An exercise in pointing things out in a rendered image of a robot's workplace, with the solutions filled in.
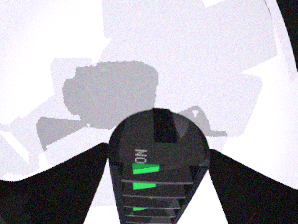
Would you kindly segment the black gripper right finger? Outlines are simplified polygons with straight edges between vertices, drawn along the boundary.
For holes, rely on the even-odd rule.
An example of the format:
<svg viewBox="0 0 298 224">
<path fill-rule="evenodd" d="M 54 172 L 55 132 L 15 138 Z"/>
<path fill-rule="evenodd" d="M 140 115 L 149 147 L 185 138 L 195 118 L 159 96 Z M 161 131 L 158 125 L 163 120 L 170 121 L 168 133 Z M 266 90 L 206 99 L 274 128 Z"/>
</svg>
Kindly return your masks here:
<svg viewBox="0 0 298 224">
<path fill-rule="evenodd" d="M 209 149 L 210 180 L 227 224 L 298 224 L 298 189 Z"/>
</svg>

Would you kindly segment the dark grey unit with label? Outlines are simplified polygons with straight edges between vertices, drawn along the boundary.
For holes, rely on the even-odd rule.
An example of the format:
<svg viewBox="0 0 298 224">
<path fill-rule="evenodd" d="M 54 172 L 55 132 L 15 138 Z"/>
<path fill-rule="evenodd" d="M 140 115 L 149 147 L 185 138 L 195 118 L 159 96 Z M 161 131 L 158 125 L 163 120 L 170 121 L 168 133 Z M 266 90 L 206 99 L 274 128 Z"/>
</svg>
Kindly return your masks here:
<svg viewBox="0 0 298 224">
<path fill-rule="evenodd" d="M 126 117 L 109 137 L 120 224 L 177 224 L 210 165 L 201 128 L 170 109 L 152 108 Z"/>
</svg>

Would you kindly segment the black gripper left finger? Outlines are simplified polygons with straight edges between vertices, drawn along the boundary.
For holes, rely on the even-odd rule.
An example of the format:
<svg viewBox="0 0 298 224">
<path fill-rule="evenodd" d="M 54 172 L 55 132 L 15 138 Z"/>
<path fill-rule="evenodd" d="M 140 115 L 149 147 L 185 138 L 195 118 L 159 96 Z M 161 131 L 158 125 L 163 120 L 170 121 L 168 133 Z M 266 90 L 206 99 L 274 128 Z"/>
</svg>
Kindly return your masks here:
<svg viewBox="0 0 298 224">
<path fill-rule="evenodd" d="M 47 171 L 0 180 L 0 224 L 85 224 L 108 160 L 108 143 Z"/>
</svg>

